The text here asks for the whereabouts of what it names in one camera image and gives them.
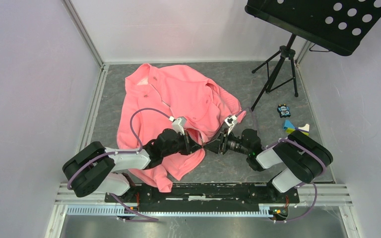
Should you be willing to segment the pink zip-up jacket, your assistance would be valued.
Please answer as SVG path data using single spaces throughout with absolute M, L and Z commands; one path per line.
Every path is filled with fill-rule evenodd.
M 136 149 L 171 128 L 170 116 L 185 117 L 185 129 L 199 144 L 210 141 L 226 117 L 246 112 L 239 100 L 187 65 L 141 65 L 125 79 L 126 96 L 117 132 L 120 149 Z

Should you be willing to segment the white object behind arm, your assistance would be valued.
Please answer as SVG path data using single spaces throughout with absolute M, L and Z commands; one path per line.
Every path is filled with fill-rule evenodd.
M 304 126 L 298 127 L 298 130 L 304 131 L 304 132 L 310 132 L 310 125 L 307 123 Z

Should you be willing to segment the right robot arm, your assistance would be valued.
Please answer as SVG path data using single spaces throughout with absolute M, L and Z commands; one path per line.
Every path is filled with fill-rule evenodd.
M 284 164 L 286 168 L 268 182 L 266 194 L 272 202 L 280 202 L 292 188 L 313 182 L 333 162 L 332 154 L 325 147 L 300 130 L 263 148 L 254 129 L 243 130 L 241 136 L 224 129 L 203 147 L 216 154 L 229 150 L 245 154 L 246 162 L 254 171 L 262 172 Z

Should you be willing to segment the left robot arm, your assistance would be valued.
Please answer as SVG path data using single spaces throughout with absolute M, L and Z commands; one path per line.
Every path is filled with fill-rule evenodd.
M 147 170 L 160 165 L 164 158 L 190 155 L 202 146 L 188 132 L 165 129 L 141 149 L 112 149 L 94 141 L 69 159 L 62 168 L 67 188 L 77 197 L 86 197 L 96 191 L 113 193 L 122 201 L 130 202 L 136 189 L 121 170 Z

